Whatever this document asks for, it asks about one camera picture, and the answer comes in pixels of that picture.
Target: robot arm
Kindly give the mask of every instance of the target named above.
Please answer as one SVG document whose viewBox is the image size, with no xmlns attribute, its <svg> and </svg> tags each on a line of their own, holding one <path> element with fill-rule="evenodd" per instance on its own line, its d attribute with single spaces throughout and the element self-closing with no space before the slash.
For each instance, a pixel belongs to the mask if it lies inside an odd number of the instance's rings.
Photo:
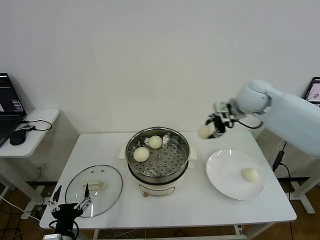
<svg viewBox="0 0 320 240">
<path fill-rule="evenodd" d="M 297 149 L 320 157 L 320 108 L 270 84 L 255 80 L 243 86 L 236 98 L 214 104 L 214 113 L 206 121 L 205 131 L 213 122 L 215 131 L 203 138 L 219 138 L 226 128 L 246 115 L 253 115 L 264 126 Z"/>
</svg>

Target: white table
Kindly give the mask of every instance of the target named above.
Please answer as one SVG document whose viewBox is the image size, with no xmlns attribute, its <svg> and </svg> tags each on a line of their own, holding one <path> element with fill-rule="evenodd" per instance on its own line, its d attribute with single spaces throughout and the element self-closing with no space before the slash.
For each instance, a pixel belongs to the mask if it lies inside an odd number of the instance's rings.
<svg viewBox="0 0 320 240">
<path fill-rule="evenodd" d="M 223 238 L 251 239 L 274 223 L 296 219 L 286 194 L 249 131 L 230 130 L 221 138 L 210 140 L 200 139 L 195 132 L 182 134 L 195 148 L 197 160 L 194 168 L 186 171 L 182 186 L 174 193 L 161 197 L 143 197 L 126 163 L 118 158 L 120 149 L 133 133 L 81 134 L 55 188 L 56 191 L 62 185 L 60 203 L 65 203 L 68 184 L 80 171 L 93 165 L 111 165 L 121 173 L 123 179 L 120 198 L 110 210 L 99 216 L 77 218 L 80 229 L 260 224 L 247 234 Z M 264 166 L 266 187 L 258 198 L 234 200 L 220 193 L 210 183 L 205 167 L 208 157 L 217 150 L 229 148 L 247 153 Z M 51 210 L 47 208 L 40 226 L 48 228 L 49 222 L 53 220 Z"/>
<path fill-rule="evenodd" d="M 53 124 L 58 115 L 58 109 L 31 109 L 27 111 L 27 116 L 25 119 L 28 119 L 29 121 L 45 120 Z M 49 124 L 45 122 L 33 122 L 30 124 L 35 125 L 38 129 L 46 129 L 49 127 Z M 9 143 L 9 140 L 7 140 L 0 147 L 0 176 L 2 179 L 5 179 L 4 184 L 9 185 L 5 188 L 1 195 L 4 196 L 9 189 L 12 190 L 13 187 L 17 187 L 31 199 L 24 209 L 26 212 L 32 211 L 35 205 L 43 202 L 41 192 L 43 191 L 44 186 L 38 186 L 36 190 L 30 187 L 25 180 L 11 167 L 9 158 L 29 157 L 35 151 L 46 133 L 47 131 L 31 131 L 27 133 L 26 140 L 21 145 L 13 146 Z M 29 216 L 23 214 L 21 218 L 28 219 Z"/>
</svg>

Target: floor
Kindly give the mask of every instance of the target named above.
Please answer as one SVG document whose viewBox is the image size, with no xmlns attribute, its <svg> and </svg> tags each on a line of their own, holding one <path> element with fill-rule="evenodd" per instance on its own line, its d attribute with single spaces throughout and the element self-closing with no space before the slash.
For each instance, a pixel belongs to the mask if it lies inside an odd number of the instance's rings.
<svg viewBox="0 0 320 240">
<path fill-rule="evenodd" d="M 288 190 L 288 183 L 281 184 L 285 191 Z M 54 186 L 46 186 L 43 191 L 44 197 L 49 197 L 54 189 Z M 297 213 L 297 220 L 292 222 L 293 237 L 295 240 L 320 240 L 320 187 L 314 187 L 307 193 L 308 199 L 311 201 L 315 209 L 315 214 L 307 214 L 299 201 L 292 201 L 292 205 Z M 6 195 L 6 199 L 20 208 L 24 208 L 28 203 L 28 197 L 19 190 L 10 191 Z M 4 213 L 3 211 L 10 212 L 9 205 L 2 201 L 0 203 L 0 240 L 7 240 L 18 233 L 16 228 L 25 231 L 32 227 L 32 229 L 24 232 L 20 236 L 16 236 L 17 240 L 41 240 L 43 238 L 43 231 L 36 228 L 38 222 L 34 219 L 20 220 L 20 211 L 11 207 L 11 212 L 14 215 Z M 33 212 L 32 215 L 40 218 L 43 214 L 43 209 Z M 244 226 L 243 232 L 246 233 L 251 226 Z M 131 229 L 117 229 L 114 230 L 101 230 L 99 239 L 112 239 L 115 232 L 128 232 Z M 81 230 L 82 234 L 88 236 L 89 239 L 93 237 L 93 230 Z M 221 227 L 188 227 L 188 228 L 158 228 L 158 229 L 137 229 L 128 233 L 126 236 L 121 235 L 119 238 L 172 238 L 172 237 L 192 237 L 192 236 L 212 236 L 212 235 L 233 235 L 234 229 L 232 226 Z M 290 224 L 288 222 L 277 223 L 258 235 L 254 240 L 291 240 Z"/>
</svg>

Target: glass lid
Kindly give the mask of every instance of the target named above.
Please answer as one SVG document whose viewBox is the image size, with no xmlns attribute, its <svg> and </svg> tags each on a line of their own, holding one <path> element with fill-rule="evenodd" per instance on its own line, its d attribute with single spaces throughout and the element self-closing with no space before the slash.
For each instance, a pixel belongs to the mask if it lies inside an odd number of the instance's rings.
<svg viewBox="0 0 320 240">
<path fill-rule="evenodd" d="M 122 191 L 122 178 L 118 170 L 109 165 L 88 167 L 75 176 L 65 192 L 65 202 L 81 203 L 88 184 L 91 204 L 80 216 L 92 218 L 109 210 Z"/>
</svg>

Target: laptop screen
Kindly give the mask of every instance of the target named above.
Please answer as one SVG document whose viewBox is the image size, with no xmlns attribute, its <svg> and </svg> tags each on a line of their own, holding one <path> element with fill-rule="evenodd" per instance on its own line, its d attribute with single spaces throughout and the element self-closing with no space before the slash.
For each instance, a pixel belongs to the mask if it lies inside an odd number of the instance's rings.
<svg viewBox="0 0 320 240">
<path fill-rule="evenodd" d="M 8 75 L 0 73 L 0 115 L 24 112 Z"/>
</svg>

